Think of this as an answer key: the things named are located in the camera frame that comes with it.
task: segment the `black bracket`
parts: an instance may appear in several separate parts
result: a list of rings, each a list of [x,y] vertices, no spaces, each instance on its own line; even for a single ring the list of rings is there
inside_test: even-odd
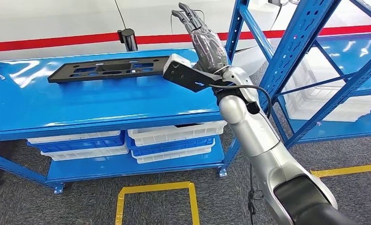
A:
[[[222,76],[209,74],[172,61],[164,71],[163,78],[193,92],[201,91],[209,84],[222,85]]]

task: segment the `black metal plate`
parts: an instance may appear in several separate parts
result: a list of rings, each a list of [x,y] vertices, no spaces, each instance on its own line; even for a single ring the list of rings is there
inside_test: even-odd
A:
[[[163,75],[169,56],[65,63],[47,79],[49,83],[122,79]]]

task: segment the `black cylinder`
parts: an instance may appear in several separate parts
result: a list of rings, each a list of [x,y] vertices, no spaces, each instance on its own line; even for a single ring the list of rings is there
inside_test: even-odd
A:
[[[126,46],[128,52],[138,51],[136,36],[133,29],[118,30],[119,39]]]

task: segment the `white plastic crate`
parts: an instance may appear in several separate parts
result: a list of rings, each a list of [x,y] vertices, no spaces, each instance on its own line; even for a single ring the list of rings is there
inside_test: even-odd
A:
[[[197,137],[220,135],[223,133],[225,121],[207,122],[203,124],[176,127],[150,127],[128,130],[129,136],[134,139],[136,146],[173,142]]]
[[[334,77],[338,77],[338,74],[332,65],[317,48],[312,48],[295,70],[283,91]],[[343,80],[339,80],[284,95],[289,117],[296,120],[309,120],[344,84]],[[353,122],[359,117],[369,114],[370,110],[371,96],[350,97],[336,107],[324,120]]]
[[[94,158],[104,156],[114,156],[127,154],[129,150],[126,144],[122,146],[95,148],[95,149],[81,149],[70,151],[56,151],[56,152],[40,152],[44,156],[50,156],[54,161],[80,159],[80,158]]]
[[[174,150],[174,151],[167,151],[157,154],[150,154],[146,156],[134,156],[133,151],[131,152],[131,155],[133,158],[137,160],[137,163],[150,163],[150,162],[156,162],[166,159],[172,159],[172,158],[180,158],[180,157],[186,157],[186,156],[194,156],[199,154],[205,154],[212,151],[212,147],[215,145],[215,140],[213,141],[213,144],[206,145],[206,146],[200,146],[195,148],[189,148],[189,149],[181,149],[181,150]]]
[[[89,133],[89,134],[60,135],[60,136],[51,136],[51,137],[29,138],[28,141],[31,144],[39,144],[39,143],[49,143],[49,142],[73,141],[73,140],[96,138],[96,137],[111,137],[111,136],[117,136],[120,133],[121,131],[117,130],[117,131],[97,132],[97,133]]]

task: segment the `yellow floor marking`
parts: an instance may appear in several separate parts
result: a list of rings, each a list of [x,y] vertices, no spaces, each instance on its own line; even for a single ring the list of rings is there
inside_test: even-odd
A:
[[[189,181],[122,188],[122,190],[119,192],[119,195],[118,195],[118,204],[117,204],[117,208],[116,208],[115,225],[122,225],[124,195],[125,194],[134,194],[134,193],[151,192],[151,191],[174,190],[174,189],[182,189],[182,188],[188,188],[188,191],[189,191],[189,200],[190,200],[191,214],[192,214],[192,224],[193,225],[199,225],[200,223],[199,223],[199,213],[198,213],[198,209],[197,209],[197,194],[196,194],[196,191],[195,191],[195,185],[194,185],[194,183],[191,183]]]
[[[371,172],[371,165],[360,165],[360,166],[331,169],[331,170],[311,171],[311,174],[319,178],[319,177],[330,177],[330,176],[352,174],[352,173],[359,173],[359,172],[360,173]]]

